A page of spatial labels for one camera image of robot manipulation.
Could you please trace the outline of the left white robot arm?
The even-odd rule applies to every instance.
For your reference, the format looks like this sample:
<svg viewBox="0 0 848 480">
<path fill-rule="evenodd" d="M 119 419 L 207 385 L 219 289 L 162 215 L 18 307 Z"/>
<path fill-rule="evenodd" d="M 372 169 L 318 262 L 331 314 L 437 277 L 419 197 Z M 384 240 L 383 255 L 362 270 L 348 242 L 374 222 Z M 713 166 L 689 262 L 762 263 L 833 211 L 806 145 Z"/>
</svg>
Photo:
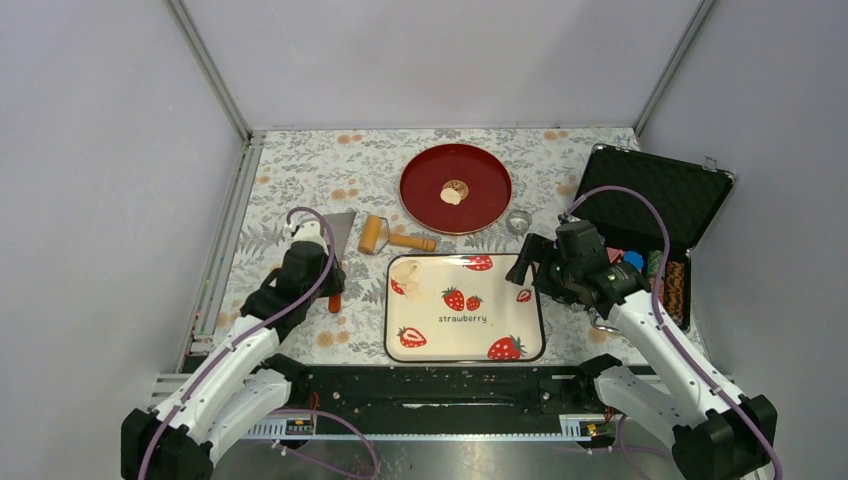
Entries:
<svg viewBox="0 0 848 480">
<path fill-rule="evenodd" d="M 164 401 L 125 417 L 122 478 L 208 479 L 220 457 L 274 407 L 304 407 L 308 381 L 261 364 L 317 299 L 342 292 L 344 280 L 333 241 L 294 241 L 281 267 L 249 295 L 227 339 Z"/>
</svg>

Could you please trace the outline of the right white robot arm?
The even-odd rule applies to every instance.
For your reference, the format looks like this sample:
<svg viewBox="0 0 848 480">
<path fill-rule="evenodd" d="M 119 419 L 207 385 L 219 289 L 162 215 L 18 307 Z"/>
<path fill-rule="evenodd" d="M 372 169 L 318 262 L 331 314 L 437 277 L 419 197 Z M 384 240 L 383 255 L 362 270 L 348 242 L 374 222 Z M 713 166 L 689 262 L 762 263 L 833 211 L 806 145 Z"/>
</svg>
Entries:
<svg viewBox="0 0 848 480">
<path fill-rule="evenodd" d="M 664 385 L 657 389 L 616 358 L 601 356 L 585 362 L 588 371 L 573 386 L 579 407 L 597 412 L 609 406 L 628 416 L 670 449 L 687 479 L 740 479 L 766 465 L 781 478 L 774 405 L 763 395 L 745 394 L 719 372 L 674 323 L 640 270 L 610 262 L 592 223 L 566 222 L 554 239 L 527 235 L 507 281 L 519 284 L 530 268 L 538 292 L 595 310 Z"/>
</svg>

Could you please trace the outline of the wooden roller with handle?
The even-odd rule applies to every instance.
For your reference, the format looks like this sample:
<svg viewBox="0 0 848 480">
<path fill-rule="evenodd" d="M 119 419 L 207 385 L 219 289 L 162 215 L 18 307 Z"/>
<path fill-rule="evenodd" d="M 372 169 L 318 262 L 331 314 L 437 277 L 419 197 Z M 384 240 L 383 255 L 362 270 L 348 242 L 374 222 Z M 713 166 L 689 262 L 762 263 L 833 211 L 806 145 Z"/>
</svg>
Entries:
<svg viewBox="0 0 848 480">
<path fill-rule="evenodd" d="M 386 218 L 369 215 L 365 219 L 357 250 L 363 254 L 376 255 L 387 245 L 427 253 L 431 253 L 436 250 L 435 240 L 392 233 Z"/>
</svg>

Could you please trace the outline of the metal scraper orange handle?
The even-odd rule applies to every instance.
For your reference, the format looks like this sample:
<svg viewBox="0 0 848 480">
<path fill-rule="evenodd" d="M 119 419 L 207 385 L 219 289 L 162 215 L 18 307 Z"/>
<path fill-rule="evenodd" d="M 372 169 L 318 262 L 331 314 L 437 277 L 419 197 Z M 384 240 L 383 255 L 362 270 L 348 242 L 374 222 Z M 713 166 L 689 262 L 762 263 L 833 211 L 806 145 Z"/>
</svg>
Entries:
<svg viewBox="0 0 848 480">
<path fill-rule="evenodd" d="M 327 245 L 333 245 L 333 257 L 336 257 L 340 261 L 342 269 L 343 255 L 345 253 L 345 247 L 347 245 L 355 217 L 356 213 L 354 211 L 334 213 L 325 216 L 325 220 L 328 226 L 328 229 L 326 230 L 326 240 L 328 241 Z M 327 298 L 328 311 L 330 313 L 338 314 L 340 312 L 342 304 L 342 294 Z"/>
</svg>

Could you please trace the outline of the strawberry pattern rectangular tray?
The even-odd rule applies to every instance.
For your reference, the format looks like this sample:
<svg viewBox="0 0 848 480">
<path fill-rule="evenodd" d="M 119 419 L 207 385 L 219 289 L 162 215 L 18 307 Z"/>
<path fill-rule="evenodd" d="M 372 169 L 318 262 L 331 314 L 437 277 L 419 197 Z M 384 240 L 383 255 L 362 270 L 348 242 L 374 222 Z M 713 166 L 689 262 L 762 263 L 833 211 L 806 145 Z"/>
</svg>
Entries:
<svg viewBox="0 0 848 480">
<path fill-rule="evenodd" d="M 529 362 L 546 348 L 541 306 L 528 271 L 523 285 L 505 280 L 515 254 L 404 255 L 387 270 L 384 347 L 403 363 Z M 412 302 L 391 286 L 399 260 L 421 263 L 426 298 Z"/>
</svg>

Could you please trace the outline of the round cut dough wrapper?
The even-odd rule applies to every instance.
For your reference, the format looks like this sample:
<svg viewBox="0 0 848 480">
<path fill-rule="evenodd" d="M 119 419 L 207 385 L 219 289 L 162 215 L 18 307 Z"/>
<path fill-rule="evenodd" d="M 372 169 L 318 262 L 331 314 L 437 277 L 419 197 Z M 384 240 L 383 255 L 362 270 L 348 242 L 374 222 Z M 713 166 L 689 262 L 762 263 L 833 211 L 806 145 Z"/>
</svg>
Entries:
<svg viewBox="0 0 848 480">
<path fill-rule="evenodd" d="M 463 197 L 453 188 L 444 188 L 440 192 L 440 199 L 446 204 L 457 206 L 462 202 Z"/>
</svg>

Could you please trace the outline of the white dough piece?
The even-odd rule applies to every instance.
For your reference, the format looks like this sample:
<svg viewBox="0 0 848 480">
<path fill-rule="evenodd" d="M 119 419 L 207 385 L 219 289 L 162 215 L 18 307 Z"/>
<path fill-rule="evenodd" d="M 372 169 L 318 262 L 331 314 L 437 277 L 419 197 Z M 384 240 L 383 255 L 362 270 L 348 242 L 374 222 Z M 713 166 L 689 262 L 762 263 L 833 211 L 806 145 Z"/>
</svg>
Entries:
<svg viewBox="0 0 848 480">
<path fill-rule="evenodd" d="M 426 298 L 417 277 L 421 263 L 417 260 L 399 260 L 389 268 L 392 289 L 412 302 L 421 302 Z"/>
</svg>

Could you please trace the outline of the metal round cookie cutter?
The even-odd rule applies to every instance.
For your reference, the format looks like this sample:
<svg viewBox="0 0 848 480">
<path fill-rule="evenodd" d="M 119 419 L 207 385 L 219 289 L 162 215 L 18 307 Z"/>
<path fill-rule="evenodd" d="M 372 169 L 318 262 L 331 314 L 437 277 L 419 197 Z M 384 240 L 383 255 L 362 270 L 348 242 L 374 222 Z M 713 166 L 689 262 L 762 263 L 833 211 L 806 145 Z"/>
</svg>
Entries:
<svg viewBox="0 0 848 480">
<path fill-rule="evenodd" d="M 505 225 L 512 235 L 524 236 L 532 225 L 532 216 L 527 211 L 514 209 L 507 214 Z"/>
</svg>

